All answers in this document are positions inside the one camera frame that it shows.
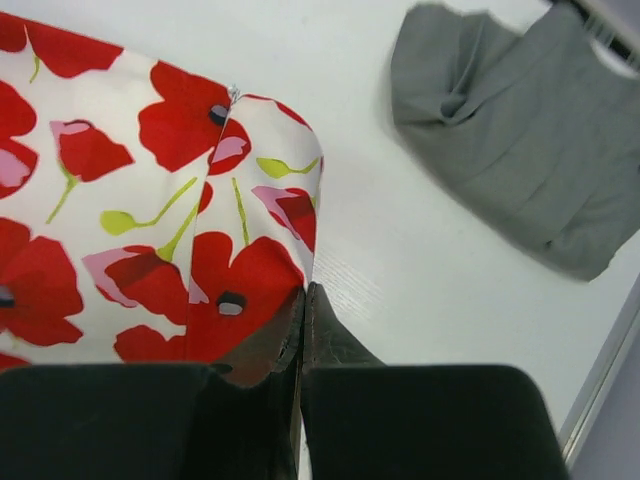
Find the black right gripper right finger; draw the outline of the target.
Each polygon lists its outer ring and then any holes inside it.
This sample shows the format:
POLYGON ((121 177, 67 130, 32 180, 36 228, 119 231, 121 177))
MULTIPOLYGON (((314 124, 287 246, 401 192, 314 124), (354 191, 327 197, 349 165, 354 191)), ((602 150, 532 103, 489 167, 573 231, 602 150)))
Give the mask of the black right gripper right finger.
POLYGON ((302 415, 315 479, 565 479, 535 382, 508 365, 389 366, 318 283, 304 317, 302 415))

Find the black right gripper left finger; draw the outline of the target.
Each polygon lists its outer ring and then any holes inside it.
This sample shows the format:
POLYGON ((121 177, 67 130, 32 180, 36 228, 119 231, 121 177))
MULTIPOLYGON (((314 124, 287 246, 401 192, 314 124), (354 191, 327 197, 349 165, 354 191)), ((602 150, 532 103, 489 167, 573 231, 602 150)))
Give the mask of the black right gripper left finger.
POLYGON ((293 479, 305 294, 212 363, 41 365, 1 376, 5 479, 293 479))

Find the white red floral skirt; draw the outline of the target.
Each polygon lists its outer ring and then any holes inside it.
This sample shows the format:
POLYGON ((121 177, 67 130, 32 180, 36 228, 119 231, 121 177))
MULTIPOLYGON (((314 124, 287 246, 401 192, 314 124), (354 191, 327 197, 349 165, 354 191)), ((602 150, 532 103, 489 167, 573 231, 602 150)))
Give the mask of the white red floral skirt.
POLYGON ((324 157, 287 105, 1 17, 1 366, 283 370, 324 157))

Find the grey pleated skirt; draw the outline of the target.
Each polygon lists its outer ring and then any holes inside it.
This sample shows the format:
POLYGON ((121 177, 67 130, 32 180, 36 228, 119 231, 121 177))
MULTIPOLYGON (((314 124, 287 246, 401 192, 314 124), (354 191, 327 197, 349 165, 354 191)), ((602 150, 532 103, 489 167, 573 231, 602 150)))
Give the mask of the grey pleated skirt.
POLYGON ((419 4, 391 58, 394 124, 482 220, 590 281, 639 228, 639 82, 606 67, 579 11, 515 33, 419 4))

